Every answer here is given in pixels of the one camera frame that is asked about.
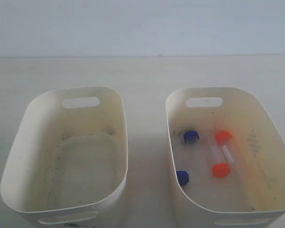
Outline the blue-capped tube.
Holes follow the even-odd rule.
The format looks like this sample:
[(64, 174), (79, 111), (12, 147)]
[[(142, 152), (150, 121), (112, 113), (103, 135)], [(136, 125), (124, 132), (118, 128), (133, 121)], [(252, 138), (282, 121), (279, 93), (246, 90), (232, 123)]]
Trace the blue-capped tube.
[(190, 177), (186, 171), (176, 171), (176, 174), (177, 174), (178, 183), (181, 187), (189, 183)]
[(184, 141), (185, 144), (192, 145), (192, 144), (196, 143), (200, 139), (199, 136), (200, 135), (199, 135), (199, 133), (197, 131), (189, 130), (189, 131), (184, 133), (183, 141)]

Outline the orange-capped tube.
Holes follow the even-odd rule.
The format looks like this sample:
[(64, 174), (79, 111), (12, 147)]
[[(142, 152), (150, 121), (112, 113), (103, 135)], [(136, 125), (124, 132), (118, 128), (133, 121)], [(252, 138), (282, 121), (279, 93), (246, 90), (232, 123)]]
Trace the orange-capped tube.
[(216, 178), (224, 178), (230, 174), (230, 166), (225, 161), (221, 149), (216, 145), (210, 146), (212, 173)]
[(215, 135), (215, 139), (225, 157), (225, 159), (227, 160), (227, 162), (229, 164), (234, 164), (235, 160), (232, 156), (232, 153), (230, 152), (230, 146), (229, 143), (231, 141), (231, 134), (227, 131), (220, 131), (218, 133), (216, 133)]

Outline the white plastic bin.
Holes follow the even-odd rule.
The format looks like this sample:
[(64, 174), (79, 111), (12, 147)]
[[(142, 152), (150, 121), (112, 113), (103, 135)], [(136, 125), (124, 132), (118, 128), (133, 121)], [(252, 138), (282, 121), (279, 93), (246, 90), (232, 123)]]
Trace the white plastic bin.
[(128, 139), (120, 94), (48, 91), (26, 108), (0, 183), (35, 228), (115, 228), (126, 215)]
[[(232, 87), (184, 88), (166, 100), (174, 216), (180, 228), (266, 228), (285, 214), (285, 144), (260, 102)], [(200, 139), (185, 144), (189, 130)], [(210, 146), (227, 131), (230, 174), (212, 173)], [(180, 186), (176, 171), (190, 181)]]

